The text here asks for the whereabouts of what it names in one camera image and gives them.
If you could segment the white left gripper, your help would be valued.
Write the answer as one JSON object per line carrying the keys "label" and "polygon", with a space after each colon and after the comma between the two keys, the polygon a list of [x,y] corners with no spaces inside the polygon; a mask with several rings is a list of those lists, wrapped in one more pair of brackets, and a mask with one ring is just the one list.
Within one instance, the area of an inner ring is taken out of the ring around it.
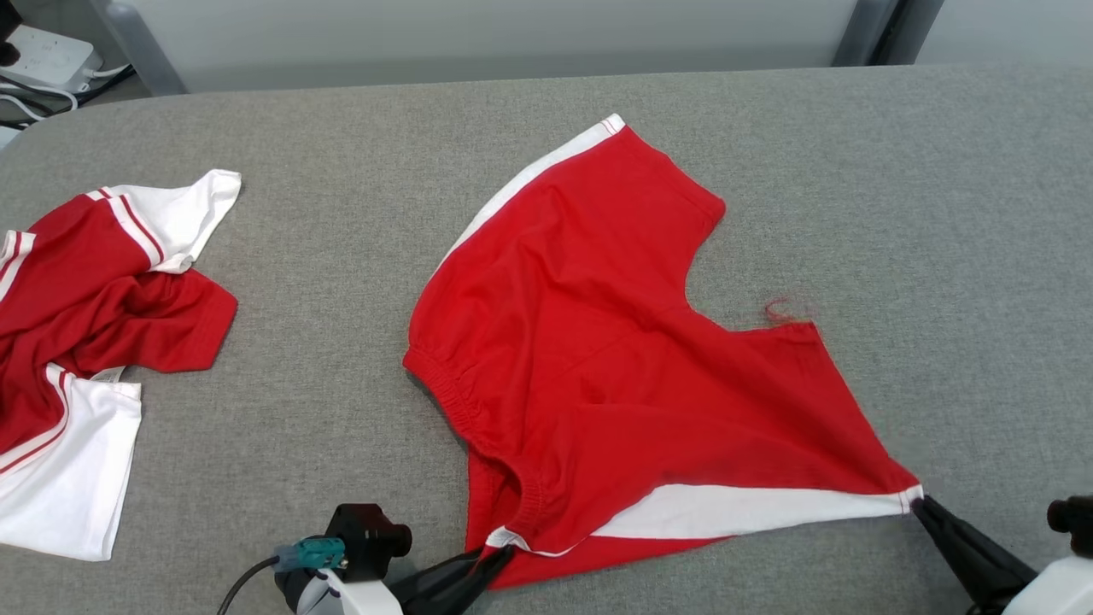
{"label": "white left gripper", "polygon": [[465,614],[512,563],[512,545],[472,549],[387,587],[381,580],[345,583],[316,572],[301,592],[295,614]]}

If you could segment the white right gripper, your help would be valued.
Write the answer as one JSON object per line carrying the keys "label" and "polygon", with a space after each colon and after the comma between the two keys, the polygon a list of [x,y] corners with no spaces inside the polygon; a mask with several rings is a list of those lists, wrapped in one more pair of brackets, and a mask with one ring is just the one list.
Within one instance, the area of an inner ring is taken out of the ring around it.
{"label": "white right gripper", "polygon": [[1092,614],[1092,559],[1069,556],[1037,573],[929,495],[912,511],[967,591],[969,612]]}

